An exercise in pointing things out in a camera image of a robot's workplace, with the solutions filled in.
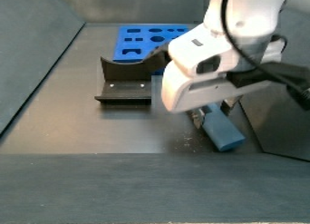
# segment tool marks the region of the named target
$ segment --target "table surface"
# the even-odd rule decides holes
[[[166,111],[160,76],[152,76],[150,106],[110,107],[95,100],[103,88],[99,58],[112,58],[119,26],[84,27],[0,140],[0,154],[217,151],[187,113]],[[247,138],[233,152],[262,152],[239,107],[230,119]]]

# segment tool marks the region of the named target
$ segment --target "gray floor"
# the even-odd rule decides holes
[[[218,153],[188,116],[107,107],[99,56],[118,25],[88,25],[0,140],[0,222],[306,222],[310,164],[263,154],[247,137]]]
[[[0,140],[0,153],[168,153],[211,152],[214,145],[186,113],[170,114],[162,104],[160,76],[152,77],[152,104],[103,106],[99,57],[111,58],[118,25],[90,24]],[[261,152],[245,114],[231,120],[247,137],[235,152]]]

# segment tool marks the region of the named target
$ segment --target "cutout hole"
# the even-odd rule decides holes
[[[154,33],[158,33],[158,32],[162,32],[162,29],[159,28],[151,28],[148,29],[150,32],[154,32]]]
[[[128,54],[128,53],[140,54],[142,51],[140,51],[140,49],[123,49],[123,54]]]
[[[192,42],[196,46],[203,46],[203,43],[200,43],[198,39],[192,39],[191,42]]]
[[[128,29],[127,33],[140,33],[140,29]]]
[[[211,73],[218,70],[221,64],[221,56],[217,55],[207,60],[202,61],[196,68],[196,74]]]
[[[151,38],[150,38],[150,40],[152,41],[152,42],[162,42],[163,40],[164,40],[164,38],[163,37],[160,37],[160,36],[152,36]]]

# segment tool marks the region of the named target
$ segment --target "black mount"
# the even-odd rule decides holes
[[[303,90],[303,94],[295,92],[294,89],[287,86],[287,91],[298,104],[302,106],[305,110],[310,110],[310,69],[302,66],[286,64],[286,63],[263,63],[262,66],[267,72],[273,74],[281,75],[294,84],[297,84]],[[250,84],[271,81],[275,83],[281,83],[273,76],[267,73],[263,73],[258,69],[254,69],[245,73],[227,73],[227,80],[238,87],[247,86]]]

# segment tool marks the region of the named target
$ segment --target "gray wall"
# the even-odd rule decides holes
[[[310,14],[310,0],[289,0],[287,6]]]
[[[208,0],[64,0],[87,23],[200,23]]]

